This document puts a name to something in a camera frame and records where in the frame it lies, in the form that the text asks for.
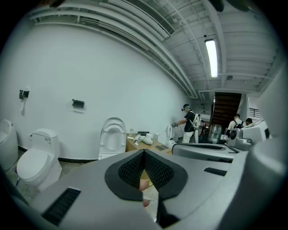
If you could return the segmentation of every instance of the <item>finger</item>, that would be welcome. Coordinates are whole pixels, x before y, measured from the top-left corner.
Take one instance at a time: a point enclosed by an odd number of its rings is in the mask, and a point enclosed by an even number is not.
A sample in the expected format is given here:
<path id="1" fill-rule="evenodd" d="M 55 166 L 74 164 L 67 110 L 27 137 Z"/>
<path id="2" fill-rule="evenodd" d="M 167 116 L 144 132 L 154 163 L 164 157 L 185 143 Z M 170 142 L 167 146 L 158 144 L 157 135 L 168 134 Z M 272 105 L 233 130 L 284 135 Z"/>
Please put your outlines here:
<path id="1" fill-rule="evenodd" d="M 147 207 L 150 204 L 150 200 L 148 199 L 143 199 L 143 206 Z"/>
<path id="2" fill-rule="evenodd" d="M 149 182 L 146 180 L 141 179 L 139 184 L 139 190 L 143 191 L 149 187 Z"/>

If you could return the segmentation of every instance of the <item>black baseboard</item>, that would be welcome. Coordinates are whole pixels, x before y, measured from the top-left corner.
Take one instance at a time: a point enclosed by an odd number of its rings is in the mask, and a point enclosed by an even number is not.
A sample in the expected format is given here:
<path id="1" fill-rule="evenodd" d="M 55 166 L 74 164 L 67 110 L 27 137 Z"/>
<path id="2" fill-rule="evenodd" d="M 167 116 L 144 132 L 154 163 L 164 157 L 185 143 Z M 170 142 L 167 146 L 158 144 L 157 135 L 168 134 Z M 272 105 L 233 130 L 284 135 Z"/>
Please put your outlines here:
<path id="1" fill-rule="evenodd" d="M 25 149 L 21 146 L 18 146 L 18 150 L 22 151 L 22 152 L 26 152 L 28 149 Z M 95 160 L 84 160 L 84 159 L 67 159 L 67 158 L 62 158 L 62 157 L 59 157 L 58 158 L 58 161 L 60 162 L 66 162 L 66 163 L 77 163 L 77 164 L 85 164 L 85 163 L 89 163 L 89 162 L 92 162 L 92 161 L 96 161 L 97 159 Z"/>

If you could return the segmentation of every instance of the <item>white toilet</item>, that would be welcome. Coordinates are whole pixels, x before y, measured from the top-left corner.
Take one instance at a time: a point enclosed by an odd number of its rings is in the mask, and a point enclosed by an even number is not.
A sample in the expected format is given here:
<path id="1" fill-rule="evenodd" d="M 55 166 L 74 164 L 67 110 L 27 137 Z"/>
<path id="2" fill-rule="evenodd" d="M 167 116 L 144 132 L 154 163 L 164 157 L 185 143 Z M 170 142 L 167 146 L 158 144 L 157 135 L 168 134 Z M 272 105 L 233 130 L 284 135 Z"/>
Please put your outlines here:
<path id="1" fill-rule="evenodd" d="M 37 129 L 32 134 L 32 148 L 17 163 L 17 174 L 28 186 L 43 191 L 60 177 L 59 155 L 57 134 L 49 129 Z"/>
<path id="2" fill-rule="evenodd" d="M 104 159 L 126 150 L 126 129 L 124 122 L 112 117 L 105 121 L 101 131 L 98 159 Z"/>
<path id="3" fill-rule="evenodd" d="M 18 159 L 16 129 L 4 119 L 0 123 L 0 165 L 4 171 L 12 167 Z"/>

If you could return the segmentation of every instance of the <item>wooden desk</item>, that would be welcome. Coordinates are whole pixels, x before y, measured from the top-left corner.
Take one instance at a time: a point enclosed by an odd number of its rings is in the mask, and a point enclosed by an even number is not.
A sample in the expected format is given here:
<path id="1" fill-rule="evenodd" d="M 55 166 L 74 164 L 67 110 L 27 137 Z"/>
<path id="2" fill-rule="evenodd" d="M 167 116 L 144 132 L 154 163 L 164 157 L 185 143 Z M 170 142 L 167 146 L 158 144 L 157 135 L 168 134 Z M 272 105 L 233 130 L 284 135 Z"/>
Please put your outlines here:
<path id="1" fill-rule="evenodd" d="M 162 143 L 153 140 L 152 145 L 146 145 L 144 142 L 140 142 L 139 145 L 136 146 L 136 145 L 134 145 L 134 140 L 128 140 L 127 137 L 129 137 L 128 134 L 126 135 L 126 152 L 133 151 L 133 150 L 140 150 L 140 149 L 149 149 L 152 151 L 160 151 L 159 149 L 156 148 L 156 146 L 163 145 Z M 172 154 L 172 149 L 165 149 L 165 150 L 162 150 L 160 152 Z M 148 177 L 147 173 L 145 172 L 145 170 L 143 171 L 143 173 L 141 175 L 141 179 L 149 180 L 149 177 Z"/>

